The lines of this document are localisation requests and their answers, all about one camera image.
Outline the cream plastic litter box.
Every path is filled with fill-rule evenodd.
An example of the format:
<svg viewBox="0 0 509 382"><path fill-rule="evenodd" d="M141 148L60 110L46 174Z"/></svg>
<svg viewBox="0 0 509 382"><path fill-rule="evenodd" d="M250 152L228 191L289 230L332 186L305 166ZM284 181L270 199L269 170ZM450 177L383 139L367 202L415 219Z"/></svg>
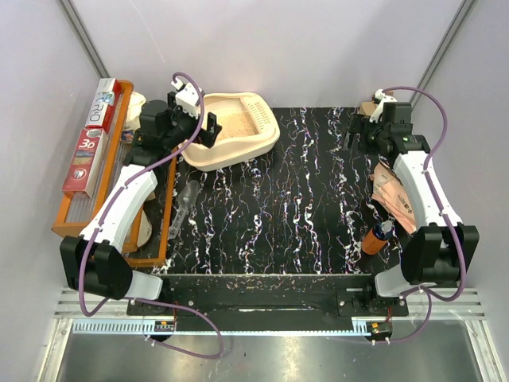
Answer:
<svg viewBox="0 0 509 382"><path fill-rule="evenodd" d="M268 103L253 92L212 93L204 97L206 112L222 127L213 147L193 143L183 151L185 162L208 172L233 166L270 151L280 137Z"/></svg>

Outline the clear plastic scoop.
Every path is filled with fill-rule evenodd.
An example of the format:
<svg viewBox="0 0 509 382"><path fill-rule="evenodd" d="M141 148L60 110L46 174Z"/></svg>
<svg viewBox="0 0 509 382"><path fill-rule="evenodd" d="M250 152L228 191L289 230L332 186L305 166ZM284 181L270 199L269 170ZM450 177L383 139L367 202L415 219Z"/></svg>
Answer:
<svg viewBox="0 0 509 382"><path fill-rule="evenodd" d="M191 180L177 196L177 211L168 230L168 239L177 237L188 211L195 205L200 192L200 183Z"/></svg>

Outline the pink cat litter bag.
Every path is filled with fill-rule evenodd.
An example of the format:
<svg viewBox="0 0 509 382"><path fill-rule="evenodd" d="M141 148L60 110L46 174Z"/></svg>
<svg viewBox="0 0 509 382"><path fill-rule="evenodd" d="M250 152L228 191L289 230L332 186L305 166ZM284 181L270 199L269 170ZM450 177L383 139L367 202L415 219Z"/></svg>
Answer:
<svg viewBox="0 0 509 382"><path fill-rule="evenodd" d="M372 199L378 201L408 234L415 233L416 223L410 199L393 171L380 162L376 165L371 180Z"/></svg>

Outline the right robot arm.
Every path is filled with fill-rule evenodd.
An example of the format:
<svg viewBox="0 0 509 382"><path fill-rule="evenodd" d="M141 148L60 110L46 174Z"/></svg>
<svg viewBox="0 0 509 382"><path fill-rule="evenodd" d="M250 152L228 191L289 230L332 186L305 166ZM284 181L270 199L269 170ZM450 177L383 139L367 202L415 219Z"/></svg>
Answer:
<svg viewBox="0 0 509 382"><path fill-rule="evenodd" d="M441 284L464 289L468 266L479 243L474 225L466 225L454 212L433 168L426 139L413 133L411 106L381 102L380 114L356 114L348 128L359 137L365 154L383 156L402 184L414 214L417 231L403 248L400 262L375 276L375 287L362 295L366 312L379 315L390 298Z"/></svg>

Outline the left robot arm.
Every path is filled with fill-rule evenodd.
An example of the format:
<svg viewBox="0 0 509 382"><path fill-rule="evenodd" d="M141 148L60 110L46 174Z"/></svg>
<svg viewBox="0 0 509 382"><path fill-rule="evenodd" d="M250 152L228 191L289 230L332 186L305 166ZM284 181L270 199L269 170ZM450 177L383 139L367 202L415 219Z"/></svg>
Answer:
<svg viewBox="0 0 509 382"><path fill-rule="evenodd" d="M170 92L167 100L144 103L119 179L88 226L65 236L60 255L68 286L104 298L145 299L154 314L165 314L172 295L160 278L135 271L122 255L135 217L157 187L155 169L172 160L175 147L197 142L212 147L221 131L216 117L204 111L204 93L191 84Z"/></svg>

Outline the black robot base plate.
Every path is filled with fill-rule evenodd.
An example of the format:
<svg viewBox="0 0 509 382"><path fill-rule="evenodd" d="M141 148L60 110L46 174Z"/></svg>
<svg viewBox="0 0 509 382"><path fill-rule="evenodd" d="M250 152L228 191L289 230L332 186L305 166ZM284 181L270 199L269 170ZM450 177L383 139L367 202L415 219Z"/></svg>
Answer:
<svg viewBox="0 0 509 382"><path fill-rule="evenodd" d="M161 299L203 313L311 310L402 318L406 300L377 295L372 275L164 275Z"/></svg>

